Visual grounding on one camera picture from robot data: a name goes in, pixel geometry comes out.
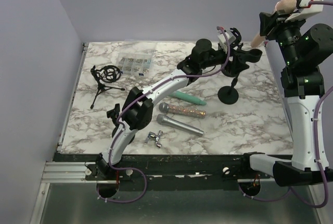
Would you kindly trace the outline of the beige pink microphone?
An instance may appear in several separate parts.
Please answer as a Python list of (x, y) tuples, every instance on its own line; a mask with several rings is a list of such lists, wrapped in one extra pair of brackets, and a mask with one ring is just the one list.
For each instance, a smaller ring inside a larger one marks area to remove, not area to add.
[[(276, 3), (273, 13), (279, 10), (283, 10), (285, 13), (292, 13), (296, 9), (297, 0), (280, 0)], [(253, 38), (250, 46), (252, 48), (258, 47), (265, 40), (265, 35), (261, 35), (260, 32)]]

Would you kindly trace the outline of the black clip microphone stand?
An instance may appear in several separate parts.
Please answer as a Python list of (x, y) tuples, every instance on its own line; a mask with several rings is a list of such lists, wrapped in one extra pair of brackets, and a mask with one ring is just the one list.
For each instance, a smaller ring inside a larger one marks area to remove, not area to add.
[(238, 77), (241, 72), (249, 69), (247, 63), (257, 63), (261, 56), (262, 51), (254, 48), (248, 51), (241, 49), (241, 47), (232, 50), (232, 60), (229, 60), (222, 73), (230, 78), (233, 78), (231, 85), (223, 86), (219, 89), (217, 95), (219, 100), (227, 105), (236, 103), (239, 99), (239, 94), (235, 89), (238, 82)]

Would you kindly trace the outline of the mint green microphone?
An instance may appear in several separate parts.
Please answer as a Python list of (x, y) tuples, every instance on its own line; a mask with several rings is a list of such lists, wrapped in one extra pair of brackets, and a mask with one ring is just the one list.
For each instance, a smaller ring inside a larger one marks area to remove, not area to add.
[(186, 101), (186, 102), (189, 102), (192, 104), (196, 104), (196, 105), (206, 105), (207, 104), (205, 101), (201, 100), (198, 97), (195, 97), (195, 96), (192, 96), (187, 93), (180, 92), (180, 91), (175, 91), (175, 92), (171, 93), (169, 96), (178, 98), (183, 101)]

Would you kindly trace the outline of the rhinestone mesh-head microphone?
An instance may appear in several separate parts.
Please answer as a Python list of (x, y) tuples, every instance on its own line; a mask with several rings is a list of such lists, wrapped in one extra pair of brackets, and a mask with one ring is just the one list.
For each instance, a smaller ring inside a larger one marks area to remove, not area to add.
[(171, 113), (171, 114), (195, 117), (200, 119), (206, 117), (206, 111), (186, 106), (176, 106), (167, 103), (160, 103), (158, 108), (163, 113)]

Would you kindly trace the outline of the silver grey microphone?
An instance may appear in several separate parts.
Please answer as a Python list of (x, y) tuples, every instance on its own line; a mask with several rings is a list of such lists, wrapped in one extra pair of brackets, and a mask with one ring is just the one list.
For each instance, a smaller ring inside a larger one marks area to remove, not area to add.
[(166, 115), (163, 114), (159, 114), (157, 116), (157, 123), (160, 125), (165, 125), (165, 126), (169, 126), (172, 128), (176, 128), (179, 130), (182, 130), (184, 132), (190, 133), (190, 134), (194, 134), (197, 136), (203, 136), (204, 132), (198, 128), (195, 128), (193, 126), (187, 125), (183, 122), (174, 120)]

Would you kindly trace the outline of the black tripod shock-mount stand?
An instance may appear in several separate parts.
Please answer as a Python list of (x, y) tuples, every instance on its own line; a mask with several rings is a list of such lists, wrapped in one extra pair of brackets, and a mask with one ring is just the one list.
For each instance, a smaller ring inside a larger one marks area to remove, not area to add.
[(99, 96), (103, 92), (109, 91), (111, 89), (125, 91), (125, 88), (116, 88), (113, 86), (109, 86), (109, 84), (115, 83), (121, 78), (121, 70), (117, 66), (107, 65), (102, 67), (101, 69), (96, 69), (96, 66), (94, 65), (91, 68), (91, 75), (94, 77), (95, 81), (97, 82), (97, 93), (90, 106), (90, 109), (94, 108), (97, 96)]

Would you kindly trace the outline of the black round-base clip stand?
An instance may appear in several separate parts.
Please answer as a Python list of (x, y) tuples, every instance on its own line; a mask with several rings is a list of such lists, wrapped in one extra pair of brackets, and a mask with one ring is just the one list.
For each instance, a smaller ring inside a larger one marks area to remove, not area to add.
[[(132, 115), (134, 115), (134, 112), (135, 112), (135, 116), (136, 116), (137, 113), (138, 113), (138, 110), (137, 110), (136, 107), (131, 107), (128, 110), (128, 112), (131, 112)], [(119, 128), (119, 123), (117, 123), (117, 119), (118, 119), (119, 114), (120, 114), (120, 104), (119, 103), (115, 104), (114, 109), (111, 109), (111, 110), (107, 111), (106, 114), (107, 114), (107, 118), (110, 118), (112, 120), (114, 126), (115, 126), (114, 130), (112, 131), (112, 145), (111, 145), (111, 147), (113, 148), (114, 144), (115, 144), (114, 136), (115, 136), (115, 134), (116, 134), (116, 132)], [(134, 138), (135, 138), (135, 134), (133, 135), (133, 137), (129, 141), (129, 144), (131, 144), (133, 142)]]

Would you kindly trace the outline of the black shock-mount round-base stand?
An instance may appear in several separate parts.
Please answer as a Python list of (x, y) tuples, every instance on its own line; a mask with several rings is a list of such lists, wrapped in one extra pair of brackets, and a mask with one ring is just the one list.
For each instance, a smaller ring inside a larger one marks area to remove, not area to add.
[(237, 28), (230, 28), (229, 29), (229, 48), (230, 54), (233, 55), (235, 53), (241, 53), (244, 50), (242, 49), (243, 43), (241, 42), (242, 37)]

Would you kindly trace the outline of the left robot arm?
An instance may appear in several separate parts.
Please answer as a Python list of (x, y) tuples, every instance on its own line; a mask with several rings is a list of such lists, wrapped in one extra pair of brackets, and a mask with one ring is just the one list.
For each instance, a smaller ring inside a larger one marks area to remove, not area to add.
[(115, 128), (108, 154), (100, 153), (96, 160), (97, 173), (105, 180), (111, 179), (125, 148), (139, 130), (150, 124), (154, 107), (173, 92), (204, 77), (203, 69), (219, 65), (219, 71), (236, 78), (249, 68), (248, 62), (257, 62), (261, 55), (257, 49), (244, 50), (238, 40), (220, 43), (217, 50), (213, 49), (210, 40), (198, 40), (191, 54), (178, 63), (169, 76), (144, 89), (132, 88), (123, 106), (116, 104), (114, 109), (107, 111), (107, 118)]

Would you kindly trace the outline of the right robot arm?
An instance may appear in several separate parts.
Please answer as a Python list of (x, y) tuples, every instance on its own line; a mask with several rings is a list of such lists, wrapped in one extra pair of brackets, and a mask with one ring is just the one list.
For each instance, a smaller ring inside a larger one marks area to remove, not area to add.
[(272, 176), (279, 186), (313, 185), (332, 181), (326, 157), (321, 111), (325, 96), (321, 64), (332, 54), (332, 27), (318, 23), (305, 34), (305, 19), (289, 19), (288, 13), (261, 12), (260, 34), (278, 43), (285, 61), (281, 84), (289, 107), (293, 155), (291, 160), (252, 154), (239, 165), (251, 178), (258, 171)]

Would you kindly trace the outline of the clear plastic screw box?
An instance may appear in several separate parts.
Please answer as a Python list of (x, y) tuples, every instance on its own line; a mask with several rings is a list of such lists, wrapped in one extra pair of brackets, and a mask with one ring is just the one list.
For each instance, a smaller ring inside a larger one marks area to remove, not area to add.
[(116, 66), (122, 74), (147, 77), (152, 67), (152, 58), (152, 54), (120, 52), (117, 57)]

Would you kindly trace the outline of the chrome faucet piece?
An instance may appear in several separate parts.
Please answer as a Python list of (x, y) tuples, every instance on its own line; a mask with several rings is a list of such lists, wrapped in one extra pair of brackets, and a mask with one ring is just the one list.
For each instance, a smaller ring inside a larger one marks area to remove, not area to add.
[(146, 139), (145, 139), (145, 143), (147, 144), (149, 141), (154, 141), (155, 145), (157, 148), (161, 148), (161, 143), (160, 143), (160, 139), (161, 136), (163, 135), (163, 131), (159, 130), (158, 133), (153, 133), (153, 132), (149, 132)]

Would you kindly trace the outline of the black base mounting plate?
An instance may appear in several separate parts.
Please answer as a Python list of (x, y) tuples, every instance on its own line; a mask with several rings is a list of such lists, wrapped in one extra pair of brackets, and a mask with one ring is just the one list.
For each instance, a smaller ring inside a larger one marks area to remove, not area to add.
[(105, 155), (55, 154), (54, 161), (82, 162), (92, 173), (88, 182), (120, 191), (237, 190), (238, 183), (258, 182), (268, 176), (244, 168), (241, 155), (123, 155), (112, 169)]

